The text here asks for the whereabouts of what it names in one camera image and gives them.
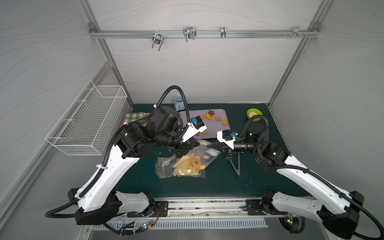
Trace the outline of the lavender plastic tray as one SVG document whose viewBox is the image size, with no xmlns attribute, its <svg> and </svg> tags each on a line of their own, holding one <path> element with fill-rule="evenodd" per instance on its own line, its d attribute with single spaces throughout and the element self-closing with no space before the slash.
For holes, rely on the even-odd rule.
<svg viewBox="0 0 384 240">
<path fill-rule="evenodd" d="M 209 111 L 214 111 L 215 115 L 212 116 L 212 120 L 208 120 L 206 118 L 206 114 L 209 113 Z M 230 124 L 227 117 L 227 113 L 224 109 L 208 109 L 208 110 L 192 110 L 190 111 L 191 118 L 197 117 L 203 115 L 205 118 L 203 119 L 205 125 L 207 126 L 207 133 L 205 135 L 199 134 L 196 135 L 195 138 L 197 140 L 199 139 L 216 139 L 217 138 L 217 132 L 223 131 L 223 130 L 230 130 Z M 216 117 L 220 117 L 221 120 L 218 122 L 216 121 Z M 228 121 L 227 125 L 223 125 L 222 121 Z"/>
</svg>

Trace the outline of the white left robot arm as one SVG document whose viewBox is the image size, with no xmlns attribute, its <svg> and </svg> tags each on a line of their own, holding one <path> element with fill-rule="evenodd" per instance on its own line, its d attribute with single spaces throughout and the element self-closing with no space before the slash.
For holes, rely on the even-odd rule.
<svg viewBox="0 0 384 240">
<path fill-rule="evenodd" d="M 178 158 L 199 146 L 195 139 L 205 125 L 200 118 L 192 119 L 187 112 L 183 124 L 179 112 L 161 104 L 168 93 L 177 90 L 185 104 L 183 90 L 168 87 L 146 117 L 125 124 L 112 136 L 103 162 L 81 188 L 69 191 L 70 201 L 45 213 L 46 218 L 74 218 L 77 225 L 102 225 L 119 214 L 136 212 L 148 216 L 156 206 L 149 193 L 125 194 L 115 191 L 125 173 L 156 147 L 175 150 Z"/>
</svg>

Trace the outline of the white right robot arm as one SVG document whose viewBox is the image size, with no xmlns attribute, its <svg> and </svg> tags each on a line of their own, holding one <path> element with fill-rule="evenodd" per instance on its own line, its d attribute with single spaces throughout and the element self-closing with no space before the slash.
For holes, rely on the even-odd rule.
<svg viewBox="0 0 384 240">
<path fill-rule="evenodd" d="M 350 240 L 369 236 L 357 233 L 360 214 L 366 215 L 379 229 L 379 240 L 384 238 L 384 227 L 374 215 L 363 207 L 364 196 L 357 191 L 348 192 L 325 180 L 269 141 L 269 121 L 265 116 L 251 117 L 240 133 L 224 130 L 217 133 L 217 143 L 211 149 L 223 152 L 228 160 L 234 153 L 250 153 L 261 167 L 274 170 L 307 191 L 312 199 L 289 196 L 269 190 L 258 208 L 266 215 L 274 212 L 294 214 L 322 223 L 333 235 Z"/>
</svg>

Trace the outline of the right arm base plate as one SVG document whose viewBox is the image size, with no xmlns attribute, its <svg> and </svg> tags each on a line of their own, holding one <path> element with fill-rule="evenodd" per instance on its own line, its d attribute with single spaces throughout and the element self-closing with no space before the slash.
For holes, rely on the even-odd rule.
<svg viewBox="0 0 384 240">
<path fill-rule="evenodd" d="M 269 200 L 263 199 L 250 199 L 246 200 L 246 205 L 243 210 L 247 212 L 249 216 L 270 216 L 270 215 L 282 215 L 285 216 L 285 212 L 278 211 Z"/>
</svg>

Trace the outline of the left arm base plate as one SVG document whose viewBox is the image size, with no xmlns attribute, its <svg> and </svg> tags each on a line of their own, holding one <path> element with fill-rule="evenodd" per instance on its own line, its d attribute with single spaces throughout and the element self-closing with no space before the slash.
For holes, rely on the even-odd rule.
<svg viewBox="0 0 384 240">
<path fill-rule="evenodd" d="M 150 203 L 149 206 L 141 213 L 129 212 L 127 213 L 128 218 L 156 218 L 166 217 L 168 215 L 168 201 L 156 201 Z"/>
</svg>

